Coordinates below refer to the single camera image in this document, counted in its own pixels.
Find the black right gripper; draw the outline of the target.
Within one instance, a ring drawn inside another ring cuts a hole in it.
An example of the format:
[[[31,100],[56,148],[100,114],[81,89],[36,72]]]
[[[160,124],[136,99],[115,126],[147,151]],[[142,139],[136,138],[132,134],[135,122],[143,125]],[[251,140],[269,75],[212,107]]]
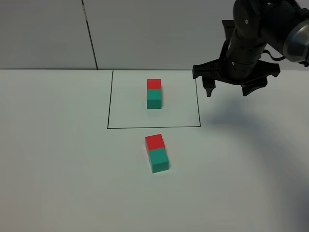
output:
[[[256,41],[240,44],[226,40],[218,59],[193,66],[193,78],[202,77],[207,97],[215,89],[215,80],[241,85],[243,96],[248,96],[266,87],[269,75],[277,77],[280,73],[279,64],[260,60],[265,46]]]

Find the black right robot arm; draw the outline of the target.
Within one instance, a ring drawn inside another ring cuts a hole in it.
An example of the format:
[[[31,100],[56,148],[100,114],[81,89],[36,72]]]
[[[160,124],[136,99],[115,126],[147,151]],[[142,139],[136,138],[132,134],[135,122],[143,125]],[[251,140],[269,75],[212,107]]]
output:
[[[216,81],[239,85],[244,96],[280,73],[279,61],[309,65],[309,11],[295,0],[237,0],[233,19],[222,21],[225,42],[218,59],[195,65],[210,97]]]

